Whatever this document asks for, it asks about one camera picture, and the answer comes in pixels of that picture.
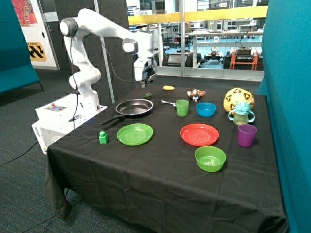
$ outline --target glass wall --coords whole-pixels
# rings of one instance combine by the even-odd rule
[[[129,16],[130,24],[145,23],[154,34],[159,75],[263,79],[261,42],[268,0],[127,0],[127,4],[137,8]]]

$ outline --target green plate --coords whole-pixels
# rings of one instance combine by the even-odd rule
[[[131,124],[124,126],[117,132],[117,138],[120,142],[128,146],[137,146],[148,142],[154,133],[154,130],[145,124]]]

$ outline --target green bowl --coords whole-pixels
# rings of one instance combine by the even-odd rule
[[[196,162],[203,171],[216,172],[219,171],[226,160],[225,153],[212,146],[205,146],[198,148],[195,153]]]

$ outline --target yellow stripe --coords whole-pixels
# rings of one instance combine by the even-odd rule
[[[180,22],[180,13],[159,14],[151,16],[130,16],[129,25]]]
[[[268,6],[239,7],[222,10],[185,12],[185,21],[221,20],[238,18],[266,17]],[[151,16],[130,16],[129,25],[180,22],[180,13],[159,14]]]
[[[266,17],[268,6],[185,12],[185,21]]]

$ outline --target sippy cup handle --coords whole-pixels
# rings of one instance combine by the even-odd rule
[[[250,112],[250,114],[253,114],[254,117],[252,119],[250,119],[248,122],[252,123],[255,120],[255,114],[252,111]]]
[[[230,116],[232,112],[235,112],[235,110],[233,109],[233,110],[231,110],[231,111],[229,112],[229,114],[228,114],[229,120],[233,120],[233,118]]]

